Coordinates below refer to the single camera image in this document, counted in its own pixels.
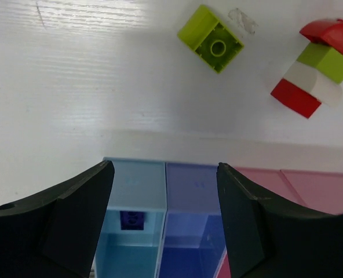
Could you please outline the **purple lego brick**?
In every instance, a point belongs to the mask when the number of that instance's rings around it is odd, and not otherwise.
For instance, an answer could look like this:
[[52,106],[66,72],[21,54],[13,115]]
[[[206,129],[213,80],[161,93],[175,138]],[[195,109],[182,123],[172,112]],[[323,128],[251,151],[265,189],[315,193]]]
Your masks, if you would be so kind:
[[121,230],[142,231],[144,229],[144,212],[120,211]]

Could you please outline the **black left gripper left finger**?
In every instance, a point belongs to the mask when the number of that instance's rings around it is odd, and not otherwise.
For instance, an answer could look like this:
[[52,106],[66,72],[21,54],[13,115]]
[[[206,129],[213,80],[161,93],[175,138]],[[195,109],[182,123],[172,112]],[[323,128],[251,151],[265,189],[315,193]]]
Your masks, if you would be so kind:
[[0,206],[0,277],[89,277],[115,169],[83,173]]

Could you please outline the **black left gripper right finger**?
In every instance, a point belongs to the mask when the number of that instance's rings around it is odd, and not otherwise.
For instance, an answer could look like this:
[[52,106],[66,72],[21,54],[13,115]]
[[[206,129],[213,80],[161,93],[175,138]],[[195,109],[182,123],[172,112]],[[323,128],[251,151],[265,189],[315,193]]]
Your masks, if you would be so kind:
[[343,277],[343,214],[287,200],[226,163],[217,189],[232,277]]

